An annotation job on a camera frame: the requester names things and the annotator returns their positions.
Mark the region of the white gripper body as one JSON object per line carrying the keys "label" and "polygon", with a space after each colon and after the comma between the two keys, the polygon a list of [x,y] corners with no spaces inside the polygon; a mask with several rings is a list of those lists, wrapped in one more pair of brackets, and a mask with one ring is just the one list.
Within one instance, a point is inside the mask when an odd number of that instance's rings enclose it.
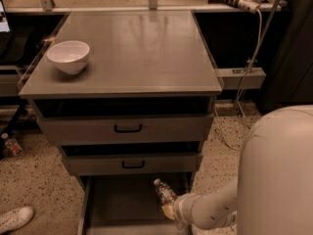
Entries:
{"label": "white gripper body", "polygon": [[193,193],[179,196],[174,202],[173,213],[178,230],[189,230],[194,224],[192,208],[198,196]]}

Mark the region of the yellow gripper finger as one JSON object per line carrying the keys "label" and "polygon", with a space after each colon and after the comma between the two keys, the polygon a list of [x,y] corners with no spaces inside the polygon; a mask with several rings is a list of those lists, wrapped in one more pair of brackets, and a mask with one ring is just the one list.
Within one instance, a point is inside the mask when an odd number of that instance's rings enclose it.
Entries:
{"label": "yellow gripper finger", "polygon": [[169,205],[163,205],[162,207],[162,211],[164,213],[164,215],[171,219],[174,220],[175,219],[175,215],[174,215],[174,210],[173,210],[173,205],[169,204]]}

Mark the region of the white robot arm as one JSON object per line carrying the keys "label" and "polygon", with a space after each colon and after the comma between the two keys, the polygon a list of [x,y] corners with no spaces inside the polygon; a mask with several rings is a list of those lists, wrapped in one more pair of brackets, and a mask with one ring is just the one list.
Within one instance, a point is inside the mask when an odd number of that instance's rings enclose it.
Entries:
{"label": "white robot arm", "polygon": [[263,116],[246,136],[236,178],[163,211],[179,230],[236,225],[237,235],[313,235],[313,106]]}

